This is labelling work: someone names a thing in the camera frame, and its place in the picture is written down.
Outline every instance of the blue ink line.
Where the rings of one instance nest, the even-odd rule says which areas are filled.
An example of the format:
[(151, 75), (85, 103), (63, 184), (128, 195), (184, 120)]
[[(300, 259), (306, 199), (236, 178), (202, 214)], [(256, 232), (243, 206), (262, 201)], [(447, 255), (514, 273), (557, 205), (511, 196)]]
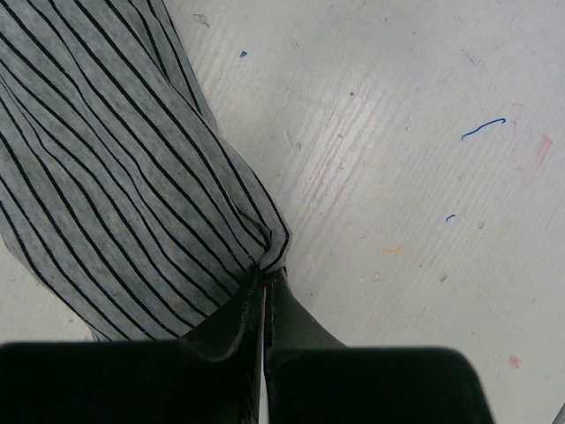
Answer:
[(461, 137), (461, 140), (464, 139), (465, 137), (467, 137), (468, 135), (472, 135), (472, 134), (476, 133), (478, 130), (480, 130), (480, 129), (482, 129), (482, 128), (485, 128), (487, 125), (494, 124), (494, 123), (496, 123), (496, 122), (502, 122), (502, 123), (504, 124), (504, 123), (506, 122), (506, 118), (501, 117), (500, 119), (495, 119), (494, 121), (487, 122), (486, 124), (483, 124), (483, 125), (481, 125), (479, 128), (477, 128), (475, 131), (471, 131), (471, 132), (468, 132), (468, 133), (464, 134), (464, 135)]

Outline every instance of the concrete floor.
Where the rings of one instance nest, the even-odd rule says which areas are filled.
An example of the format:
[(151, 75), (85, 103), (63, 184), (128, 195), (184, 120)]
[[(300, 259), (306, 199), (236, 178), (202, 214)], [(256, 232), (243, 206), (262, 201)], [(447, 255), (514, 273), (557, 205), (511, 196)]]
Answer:
[[(348, 345), (456, 348), (498, 422), (551, 422), (565, 400), (565, 4), (167, 4), (222, 134), (294, 231), (299, 300)], [(88, 337), (0, 258), (0, 341)]]

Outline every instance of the gray striped fabric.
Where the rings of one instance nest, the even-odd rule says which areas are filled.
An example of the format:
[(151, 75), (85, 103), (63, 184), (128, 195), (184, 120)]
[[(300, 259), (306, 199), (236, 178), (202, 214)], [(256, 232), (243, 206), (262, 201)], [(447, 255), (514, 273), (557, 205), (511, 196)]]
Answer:
[(162, 0), (0, 0), (0, 231), (100, 340), (178, 337), (283, 265)]

